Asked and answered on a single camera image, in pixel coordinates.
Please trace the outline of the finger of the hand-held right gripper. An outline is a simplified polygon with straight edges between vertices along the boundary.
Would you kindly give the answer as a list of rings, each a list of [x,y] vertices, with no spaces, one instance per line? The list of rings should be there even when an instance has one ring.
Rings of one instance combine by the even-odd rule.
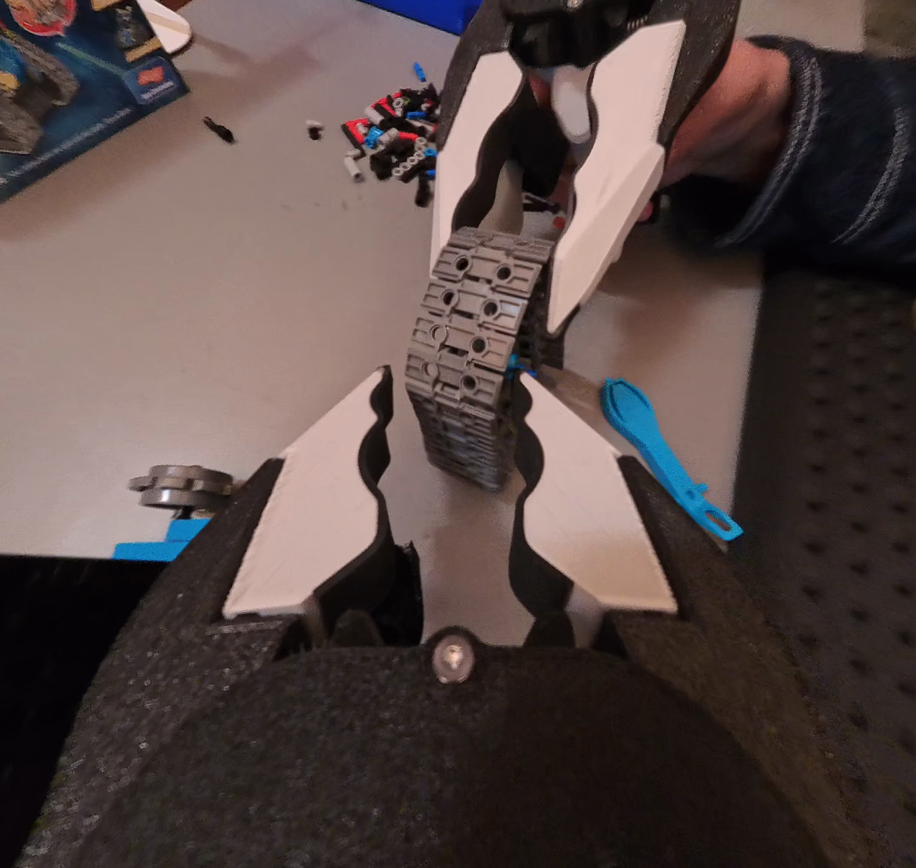
[[[683,20],[640,28],[593,68],[592,147],[573,177],[572,214],[552,258],[550,335],[596,289],[656,190],[659,128],[685,31]]]
[[[526,87],[511,53],[478,60],[438,153],[430,256],[439,256],[454,230],[465,226],[521,232],[522,172],[509,156],[509,117]]]

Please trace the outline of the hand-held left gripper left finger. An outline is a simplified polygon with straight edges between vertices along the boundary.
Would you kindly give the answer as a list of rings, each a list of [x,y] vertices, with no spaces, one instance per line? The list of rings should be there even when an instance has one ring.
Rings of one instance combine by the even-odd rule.
[[[281,470],[223,603],[234,620],[304,613],[386,524],[392,375],[378,367],[280,454]]]

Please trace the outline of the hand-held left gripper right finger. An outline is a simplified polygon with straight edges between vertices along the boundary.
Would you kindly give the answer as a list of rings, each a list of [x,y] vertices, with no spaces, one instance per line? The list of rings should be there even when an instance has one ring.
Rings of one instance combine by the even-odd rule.
[[[529,373],[515,382],[513,408],[524,481],[510,547],[519,601],[545,614],[566,609],[578,589],[601,611],[675,614],[621,453]]]

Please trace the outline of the black motor battery block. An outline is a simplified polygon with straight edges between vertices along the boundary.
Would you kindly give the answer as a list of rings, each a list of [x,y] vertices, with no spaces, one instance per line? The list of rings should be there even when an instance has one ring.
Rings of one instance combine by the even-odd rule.
[[[199,465],[154,465],[131,478],[128,488],[139,504],[171,512],[165,536],[156,542],[119,543],[112,559],[144,563],[174,561],[217,513],[230,503],[235,480],[229,473]]]

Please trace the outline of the grey toy track belt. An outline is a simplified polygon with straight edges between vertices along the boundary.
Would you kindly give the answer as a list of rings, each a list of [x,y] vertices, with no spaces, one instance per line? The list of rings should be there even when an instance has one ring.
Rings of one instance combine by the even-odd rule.
[[[547,329],[555,242],[462,228],[432,262],[406,354],[406,392],[429,462],[489,492],[513,465],[513,381],[560,370]]]

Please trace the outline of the person's right forearm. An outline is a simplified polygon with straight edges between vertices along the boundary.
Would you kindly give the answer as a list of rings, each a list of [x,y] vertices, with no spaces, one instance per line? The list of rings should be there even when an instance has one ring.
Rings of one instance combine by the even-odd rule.
[[[915,60],[799,39],[751,43],[789,62],[787,136],[752,197],[725,195],[720,247],[796,247],[822,265],[914,277]]]

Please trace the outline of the person's right hand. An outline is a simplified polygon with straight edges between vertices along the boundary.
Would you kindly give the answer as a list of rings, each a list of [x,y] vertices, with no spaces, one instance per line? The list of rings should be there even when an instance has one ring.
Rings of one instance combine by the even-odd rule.
[[[716,81],[676,131],[658,183],[681,226],[713,238],[766,222],[791,197],[799,145],[784,38],[734,41]]]

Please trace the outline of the pile of red black bricks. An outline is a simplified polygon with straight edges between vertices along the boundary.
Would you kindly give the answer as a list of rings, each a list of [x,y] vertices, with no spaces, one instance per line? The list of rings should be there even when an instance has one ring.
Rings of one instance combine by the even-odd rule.
[[[347,142],[343,166],[359,184],[368,175],[414,189],[420,209],[431,206],[439,160],[441,94],[420,62],[413,84],[400,85],[340,124]]]

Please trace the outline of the blue brick separator tool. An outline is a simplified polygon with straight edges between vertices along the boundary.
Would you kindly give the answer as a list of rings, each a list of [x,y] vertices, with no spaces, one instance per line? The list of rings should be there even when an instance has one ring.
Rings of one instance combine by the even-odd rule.
[[[683,468],[645,393],[625,379],[606,378],[600,403],[609,425],[637,450],[658,482],[698,525],[727,543],[743,535],[731,516],[706,499],[708,486],[695,482]]]

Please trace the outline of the black dimpled pad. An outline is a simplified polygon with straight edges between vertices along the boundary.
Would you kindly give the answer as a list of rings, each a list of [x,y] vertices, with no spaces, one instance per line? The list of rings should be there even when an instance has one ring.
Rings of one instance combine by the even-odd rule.
[[[914,866],[914,287],[768,272],[734,515],[880,866]]]

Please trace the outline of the white rounded board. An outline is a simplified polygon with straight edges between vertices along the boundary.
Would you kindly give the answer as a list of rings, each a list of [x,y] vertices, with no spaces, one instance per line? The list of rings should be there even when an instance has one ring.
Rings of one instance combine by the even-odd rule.
[[[169,55],[186,50],[192,42],[189,22],[158,0],[136,0]]]

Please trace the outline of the blue robot kit box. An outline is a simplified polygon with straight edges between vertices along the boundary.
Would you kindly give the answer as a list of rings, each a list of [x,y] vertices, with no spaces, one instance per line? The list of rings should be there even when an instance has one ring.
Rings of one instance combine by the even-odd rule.
[[[136,0],[1,0],[1,200],[187,93]]]

